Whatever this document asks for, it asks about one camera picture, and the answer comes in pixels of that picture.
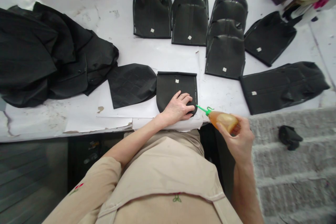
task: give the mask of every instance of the quilted black fabric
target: quilted black fabric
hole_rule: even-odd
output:
[[[313,62],[297,62],[240,77],[251,115],[294,106],[329,89]]]
[[[144,102],[156,94],[156,74],[147,65],[118,66],[107,79],[114,109]]]
[[[133,34],[142,38],[170,39],[172,0],[133,0]]]
[[[245,34],[245,50],[266,66],[272,66],[296,35],[278,11],[255,22]]]
[[[208,16],[203,6],[180,4],[176,10],[172,44],[206,46]]]
[[[156,84],[156,104],[160,111],[164,111],[172,97],[181,90],[181,93],[188,93],[192,97],[192,101],[187,106],[194,105],[194,116],[197,112],[197,81],[196,73],[183,72],[158,72]]]
[[[244,66],[243,40],[230,35],[219,35],[212,39],[205,63],[206,74],[238,80]]]

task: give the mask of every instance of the black cloth scrap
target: black cloth scrap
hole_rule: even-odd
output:
[[[278,11],[255,22],[245,34],[245,50],[271,67],[296,35],[296,29],[284,22]]]
[[[279,127],[279,139],[287,146],[287,150],[294,151],[299,147],[303,138],[299,136],[291,126],[282,125]]]
[[[251,115],[294,106],[329,89],[313,62],[297,62],[240,77]]]
[[[233,36],[219,35],[208,47],[205,74],[235,79],[243,74],[245,66],[244,41]]]
[[[156,94],[156,74],[147,65],[115,67],[107,79],[114,109],[144,102]]]
[[[187,106],[194,105],[195,109],[189,113],[194,116],[197,112],[197,81],[196,73],[158,72],[156,83],[156,104],[160,111],[164,111],[172,97],[181,90],[181,94],[188,93],[192,101]]]

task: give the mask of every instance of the beige shirt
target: beige shirt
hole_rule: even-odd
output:
[[[132,162],[146,150],[161,143],[167,136],[204,156],[197,131],[190,133],[159,132],[151,138]],[[100,208],[113,193],[121,177],[121,165],[112,157],[98,160],[82,181],[52,211],[43,222],[93,224],[97,221]],[[137,178],[131,183],[137,186]],[[152,194],[130,200],[117,210],[115,224],[125,223],[222,223],[212,202],[186,193]]]

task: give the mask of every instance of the orange glue bottle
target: orange glue bottle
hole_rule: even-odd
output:
[[[238,124],[237,118],[233,115],[224,112],[213,111],[214,109],[210,107],[207,107],[205,110],[198,105],[196,106],[205,112],[206,116],[209,117],[210,122],[214,125],[216,129],[218,129],[216,123],[221,123],[226,128],[228,133],[231,134],[232,130]]]

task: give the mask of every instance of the woman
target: woman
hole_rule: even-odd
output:
[[[236,161],[232,205],[216,167],[204,158],[197,130],[159,132],[189,119],[190,101],[177,92],[161,114],[98,160],[43,223],[264,223],[248,119],[235,115],[235,137],[217,124]]]

